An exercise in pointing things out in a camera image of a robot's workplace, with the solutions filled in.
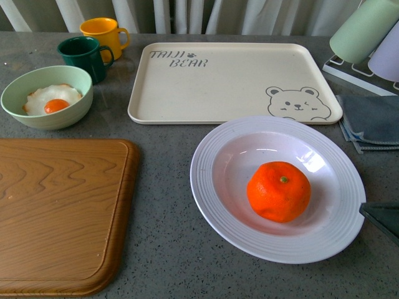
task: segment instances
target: white plate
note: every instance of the white plate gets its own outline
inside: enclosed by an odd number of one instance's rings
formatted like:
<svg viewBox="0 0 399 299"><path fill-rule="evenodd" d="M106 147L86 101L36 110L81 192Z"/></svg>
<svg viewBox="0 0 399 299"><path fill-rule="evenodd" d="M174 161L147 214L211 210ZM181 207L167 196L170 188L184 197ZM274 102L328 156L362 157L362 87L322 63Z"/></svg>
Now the white plate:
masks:
<svg viewBox="0 0 399 299"><path fill-rule="evenodd" d="M246 185L262 164L287 161L308 177L312 197L297 219L280 224L258 216ZM280 263L311 263L346 248L359 233L362 180L345 153L307 125L274 116L231 120L198 145L191 189L213 229L237 248Z"/></svg>

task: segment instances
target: green mug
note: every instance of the green mug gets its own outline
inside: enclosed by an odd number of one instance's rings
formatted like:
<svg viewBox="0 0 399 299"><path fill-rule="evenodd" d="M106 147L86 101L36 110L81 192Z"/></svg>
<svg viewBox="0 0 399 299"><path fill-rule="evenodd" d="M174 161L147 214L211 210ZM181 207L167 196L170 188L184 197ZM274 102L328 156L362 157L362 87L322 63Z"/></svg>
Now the green mug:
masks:
<svg viewBox="0 0 399 299"><path fill-rule="evenodd" d="M110 47L100 45L94 37L78 36L66 39L58 45L58 53L61 54L67 65L80 67L88 72L93 84L99 83L107 76L107 69L113 64L114 58ZM101 59L101 51L111 53L111 61L104 64Z"/></svg>

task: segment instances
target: wood grain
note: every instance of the wood grain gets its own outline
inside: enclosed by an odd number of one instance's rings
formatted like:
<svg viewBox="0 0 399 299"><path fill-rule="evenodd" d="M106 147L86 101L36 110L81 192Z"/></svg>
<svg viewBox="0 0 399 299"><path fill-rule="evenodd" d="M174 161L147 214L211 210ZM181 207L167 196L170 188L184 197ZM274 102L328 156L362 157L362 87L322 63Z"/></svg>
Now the wood grain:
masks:
<svg viewBox="0 0 399 299"><path fill-rule="evenodd" d="M0 296L82 296L120 263L137 174L127 140L0 140Z"/></svg>

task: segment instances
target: egg white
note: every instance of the egg white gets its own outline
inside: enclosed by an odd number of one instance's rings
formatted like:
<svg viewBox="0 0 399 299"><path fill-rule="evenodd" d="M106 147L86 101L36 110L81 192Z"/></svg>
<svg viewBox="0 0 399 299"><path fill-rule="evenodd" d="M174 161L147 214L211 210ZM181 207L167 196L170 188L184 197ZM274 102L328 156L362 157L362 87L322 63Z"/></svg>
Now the egg white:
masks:
<svg viewBox="0 0 399 299"><path fill-rule="evenodd" d="M50 85L30 93L23 109L28 115L47 115L44 111L45 105L56 98L67 101L71 106L79 101L82 95L68 84Z"/></svg>

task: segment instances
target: light green cup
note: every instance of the light green cup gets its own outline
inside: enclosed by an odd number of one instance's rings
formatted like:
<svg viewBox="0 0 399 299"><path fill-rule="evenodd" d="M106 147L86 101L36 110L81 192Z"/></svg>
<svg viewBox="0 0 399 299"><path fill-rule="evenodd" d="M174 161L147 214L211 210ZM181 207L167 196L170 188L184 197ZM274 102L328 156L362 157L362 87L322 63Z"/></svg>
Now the light green cup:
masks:
<svg viewBox="0 0 399 299"><path fill-rule="evenodd" d="M399 0L366 0L331 37L333 52L346 62L363 62L399 20Z"/></svg>
<svg viewBox="0 0 399 299"><path fill-rule="evenodd" d="M73 105L41 116L29 116L22 109L27 96L38 88L69 84L82 98ZM56 130L73 125L86 115L93 102L93 84L89 73L78 67L55 65L26 73L12 81L1 95L1 106L8 114L26 126L42 130Z"/></svg>

